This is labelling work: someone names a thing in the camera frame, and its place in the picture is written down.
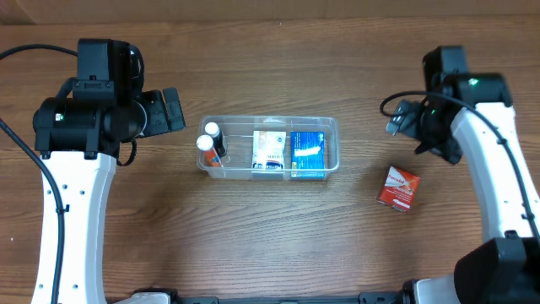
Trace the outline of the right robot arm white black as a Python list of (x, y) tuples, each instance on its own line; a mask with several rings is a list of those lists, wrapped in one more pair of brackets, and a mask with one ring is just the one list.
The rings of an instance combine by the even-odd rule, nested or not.
[(385, 303), (537, 303), (539, 195), (516, 131), (513, 100), (499, 73), (472, 73), (461, 46), (439, 46), (422, 60), (422, 101), (403, 91), (386, 132), (455, 165), (462, 158), (478, 197), (483, 243), (447, 276), (409, 280), (397, 292), (368, 292)]

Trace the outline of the orange bottle white cap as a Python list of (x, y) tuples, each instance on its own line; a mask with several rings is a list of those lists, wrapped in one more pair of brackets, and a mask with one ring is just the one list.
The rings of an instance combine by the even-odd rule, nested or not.
[(211, 167), (222, 167), (217, 150), (213, 146), (213, 139), (209, 135), (197, 138), (197, 148), (202, 152), (206, 163)]

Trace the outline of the blue medicine box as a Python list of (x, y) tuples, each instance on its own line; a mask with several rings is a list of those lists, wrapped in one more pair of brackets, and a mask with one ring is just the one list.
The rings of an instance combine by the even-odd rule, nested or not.
[(290, 133), (291, 177), (294, 179), (324, 179), (325, 134), (324, 132)]

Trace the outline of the dark bottle white cap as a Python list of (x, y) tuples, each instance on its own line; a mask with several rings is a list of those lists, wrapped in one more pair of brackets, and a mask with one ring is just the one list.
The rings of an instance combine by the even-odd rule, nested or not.
[(218, 156), (225, 156), (227, 154), (227, 142), (220, 126), (216, 122), (208, 122), (204, 130), (213, 139), (213, 147), (216, 149)]

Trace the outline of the red medicine box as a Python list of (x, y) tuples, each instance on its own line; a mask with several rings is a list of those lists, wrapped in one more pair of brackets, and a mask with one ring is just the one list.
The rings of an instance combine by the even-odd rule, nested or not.
[(390, 166), (376, 200), (407, 213), (412, 208), (419, 182), (420, 176)]

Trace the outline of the white blue plaster box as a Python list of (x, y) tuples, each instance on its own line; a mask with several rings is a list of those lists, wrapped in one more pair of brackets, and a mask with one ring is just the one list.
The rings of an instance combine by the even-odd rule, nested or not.
[(252, 168), (261, 170), (282, 170), (286, 132), (254, 131)]

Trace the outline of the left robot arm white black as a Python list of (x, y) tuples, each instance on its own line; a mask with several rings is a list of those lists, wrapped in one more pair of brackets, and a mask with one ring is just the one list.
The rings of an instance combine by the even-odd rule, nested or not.
[(76, 77), (33, 117), (44, 212), (34, 303), (103, 303), (106, 205), (122, 144), (181, 131), (174, 88), (143, 88), (140, 51), (125, 41), (82, 39)]

